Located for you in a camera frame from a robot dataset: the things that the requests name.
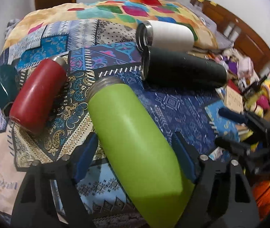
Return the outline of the dark teal cup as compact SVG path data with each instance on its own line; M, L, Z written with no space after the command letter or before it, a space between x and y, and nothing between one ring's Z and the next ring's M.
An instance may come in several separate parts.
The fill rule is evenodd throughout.
M20 91L18 72L12 65L0 66L0 109L5 116Z

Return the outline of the wooden headboard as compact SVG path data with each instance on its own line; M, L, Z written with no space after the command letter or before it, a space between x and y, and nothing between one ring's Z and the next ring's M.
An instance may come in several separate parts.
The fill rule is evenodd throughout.
M258 74L267 67L270 69L270 48L242 19L209 0L190 0L190 3L199 6L216 23L217 31L233 41L235 49L251 58Z

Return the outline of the colourful patchwork quilt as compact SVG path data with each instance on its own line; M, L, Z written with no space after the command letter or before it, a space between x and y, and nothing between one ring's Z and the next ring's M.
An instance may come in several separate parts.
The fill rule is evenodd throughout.
M194 46L218 49L215 34L186 6L164 0L108 0L91 4L65 3L27 14L9 34L4 48L19 42L41 26L58 21L100 19L135 29L139 23L155 20L187 26L194 35Z

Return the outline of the white steel bottle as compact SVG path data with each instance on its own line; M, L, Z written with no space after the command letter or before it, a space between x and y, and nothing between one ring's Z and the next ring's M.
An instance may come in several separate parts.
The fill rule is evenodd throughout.
M138 24L136 45L140 52L151 46L169 51L188 52L194 46L194 34L180 24L147 20Z

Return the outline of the green steel bottle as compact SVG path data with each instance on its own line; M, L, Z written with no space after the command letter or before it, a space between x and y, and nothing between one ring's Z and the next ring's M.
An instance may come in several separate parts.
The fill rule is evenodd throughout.
M88 90L94 130L123 189L150 227L174 227L193 190L162 132L118 77Z

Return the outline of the grey pillow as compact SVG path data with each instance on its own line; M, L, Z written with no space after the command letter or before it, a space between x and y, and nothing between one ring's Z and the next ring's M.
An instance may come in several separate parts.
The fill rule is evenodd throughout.
M188 3L186 5L186 8L191 10L200 19L200 21L213 33L220 51L234 47L234 43L231 40L229 40L226 36L221 34L219 31L217 31L216 23L212 21L209 17L207 17L202 12L202 9L199 6L197 5L194 6L191 3Z

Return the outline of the black steel bottle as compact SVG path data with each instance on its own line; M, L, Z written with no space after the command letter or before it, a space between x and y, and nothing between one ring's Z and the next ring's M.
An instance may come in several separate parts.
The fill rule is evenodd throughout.
M213 60L151 46L141 56L142 81L150 88L211 89L228 81L228 71Z

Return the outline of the red steel bottle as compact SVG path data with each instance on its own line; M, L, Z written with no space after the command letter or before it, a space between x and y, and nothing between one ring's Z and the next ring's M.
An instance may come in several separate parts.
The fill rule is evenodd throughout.
M67 80L68 64L60 56L42 60L27 78L10 109L9 118L32 134L40 134L54 99Z

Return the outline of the blue patterned patchwork blanket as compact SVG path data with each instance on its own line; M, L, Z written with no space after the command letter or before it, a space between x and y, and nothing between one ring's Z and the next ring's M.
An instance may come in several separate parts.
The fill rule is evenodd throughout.
M94 130L87 108L88 88L97 78L119 77L127 89L107 89L98 98L95 115L107 123L107 132L116 135L118 119L126 110L138 118L141 102L155 126L147 129L162 132L170 142L179 131L201 154L214 155L216 132L238 137L232 122L216 122L223 102L215 89L209 92L179 94L145 89L141 80L141 59L134 42L134 29L101 20L55 22L25 36L4 50L2 66L12 64L20 83L25 83L41 60L62 54L70 65L70 76L57 98L46 129L32 136L4 116L0 108L0 217L9 223L17 192L30 163L55 162L71 154Z

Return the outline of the grey clothes pile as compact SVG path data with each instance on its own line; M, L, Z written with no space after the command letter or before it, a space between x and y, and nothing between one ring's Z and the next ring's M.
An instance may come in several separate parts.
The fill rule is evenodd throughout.
M16 27L16 25L20 21L21 21L20 19L12 19L7 23L7 26L6 26L6 29L5 29L5 32L4 32L5 40L8 38L11 31Z

